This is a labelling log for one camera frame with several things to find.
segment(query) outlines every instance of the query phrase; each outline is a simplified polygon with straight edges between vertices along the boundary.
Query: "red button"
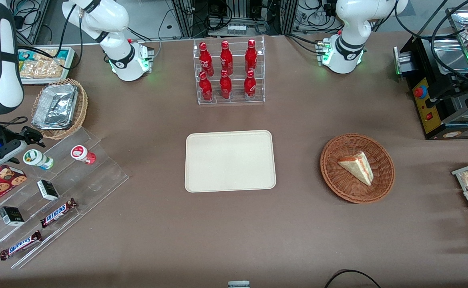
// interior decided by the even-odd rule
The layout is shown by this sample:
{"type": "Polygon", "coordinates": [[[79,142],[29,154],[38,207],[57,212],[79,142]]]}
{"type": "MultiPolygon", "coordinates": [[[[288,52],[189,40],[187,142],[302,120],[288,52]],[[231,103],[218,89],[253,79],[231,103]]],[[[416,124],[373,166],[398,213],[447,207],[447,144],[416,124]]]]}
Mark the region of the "red button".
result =
{"type": "Polygon", "coordinates": [[[421,87],[415,88],[414,96],[420,98],[422,97],[422,95],[424,95],[424,89],[422,89],[421,87]]]}

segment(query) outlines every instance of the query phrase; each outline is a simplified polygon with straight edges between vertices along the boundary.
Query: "small yogurt bottle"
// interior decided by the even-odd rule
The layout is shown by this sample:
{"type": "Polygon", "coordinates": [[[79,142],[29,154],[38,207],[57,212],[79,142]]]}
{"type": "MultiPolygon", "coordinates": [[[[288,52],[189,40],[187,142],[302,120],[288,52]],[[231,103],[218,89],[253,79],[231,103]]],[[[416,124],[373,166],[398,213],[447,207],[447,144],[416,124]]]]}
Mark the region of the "small yogurt bottle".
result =
{"type": "Polygon", "coordinates": [[[86,149],[86,147],[82,145],[77,145],[74,148],[72,148],[70,155],[75,160],[85,162],[88,165],[93,164],[95,162],[95,159],[97,159],[95,153],[88,151],[88,149],[86,149]]]}
{"type": "Polygon", "coordinates": [[[43,170],[49,170],[54,166],[54,159],[47,157],[36,149],[31,149],[24,154],[24,163],[31,166],[38,166],[43,170]]]}

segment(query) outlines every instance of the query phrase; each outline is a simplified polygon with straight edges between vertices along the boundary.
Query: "black box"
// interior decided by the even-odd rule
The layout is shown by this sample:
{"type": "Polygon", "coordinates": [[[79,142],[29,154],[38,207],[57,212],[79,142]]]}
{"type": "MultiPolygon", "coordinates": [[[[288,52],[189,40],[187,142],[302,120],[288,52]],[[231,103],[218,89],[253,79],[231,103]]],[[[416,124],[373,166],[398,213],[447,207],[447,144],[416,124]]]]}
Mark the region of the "black box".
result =
{"type": "Polygon", "coordinates": [[[40,180],[36,183],[38,185],[38,190],[42,193],[42,197],[49,201],[56,201],[58,200],[58,192],[54,189],[54,186],[51,182],[40,180]]]}
{"type": "Polygon", "coordinates": [[[0,208],[0,215],[6,225],[20,226],[24,223],[18,208],[3,206],[0,208]]]}

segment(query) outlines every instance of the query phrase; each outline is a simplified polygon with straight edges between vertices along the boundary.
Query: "clear acrylic display rack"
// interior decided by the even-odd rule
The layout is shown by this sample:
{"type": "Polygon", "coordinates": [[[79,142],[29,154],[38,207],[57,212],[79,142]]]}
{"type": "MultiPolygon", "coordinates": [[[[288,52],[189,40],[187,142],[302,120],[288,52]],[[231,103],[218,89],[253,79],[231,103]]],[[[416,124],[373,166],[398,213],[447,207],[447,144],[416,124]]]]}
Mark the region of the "clear acrylic display rack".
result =
{"type": "Polygon", "coordinates": [[[122,168],[108,157],[99,142],[100,139],[80,128],[45,153],[54,159],[51,169],[42,170],[36,166],[26,166],[23,169],[28,180],[17,190],[5,195],[5,199],[0,201],[0,208],[18,208],[25,222],[21,226],[7,226],[0,217],[0,253],[31,236],[36,230],[40,230],[43,241],[32,244],[6,261],[0,262],[12,269],[21,268],[129,178],[122,168]],[[95,153],[95,163],[87,165],[74,160],[70,151],[76,145],[84,145],[95,153]],[[58,200],[49,201],[42,198],[36,185],[40,179],[52,182],[60,195],[58,200]],[[40,220],[71,198],[74,198],[78,206],[48,227],[42,228],[40,220]]]}
{"type": "Polygon", "coordinates": [[[265,43],[264,37],[239,37],[239,38],[212,38],[204,40],[195,40],[193,43],[193,62],[195,66],[195,81],[197,82],[197,99],[199,104],[228,104],[228,103],[252,103],[265,101],[265,43]],[[257,81],[255,86],[255,97],[253,100],[245,99],[245,53],[248,48],[248,40],[255,40],[255,49],[257,50],[257,68],[254,71],[254,78],[257,81]],[[219,80],[221,78],[221,62],[219,55],[221,54],[221,41],[228,40],[230,51],[234,62],[234,73],[230,75],[232,80],[232,96],[229,100],[225,100],[221,96],[219,80]],[[207,50],[212,56],[212,67],[214,75],[209,77],[212,84],[212,101],[205,102],[201,96],[199,86],[200,66],[200,42],[207,44],[207,50]]]}

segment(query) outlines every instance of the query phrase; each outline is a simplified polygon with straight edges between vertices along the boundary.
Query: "sandwich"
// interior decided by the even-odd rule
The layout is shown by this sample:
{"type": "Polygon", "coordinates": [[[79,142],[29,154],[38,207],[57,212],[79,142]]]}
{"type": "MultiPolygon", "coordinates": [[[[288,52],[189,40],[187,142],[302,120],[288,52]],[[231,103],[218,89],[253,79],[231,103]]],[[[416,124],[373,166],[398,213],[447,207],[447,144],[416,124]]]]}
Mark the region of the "sandwich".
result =
{"type": "Polygon", "coordinates": [[[342,157],[338,160],[338,164],[357,177],[362,183],[371,186],[374,175],[365,153],[360,151],[357,155],[342,157]]]}

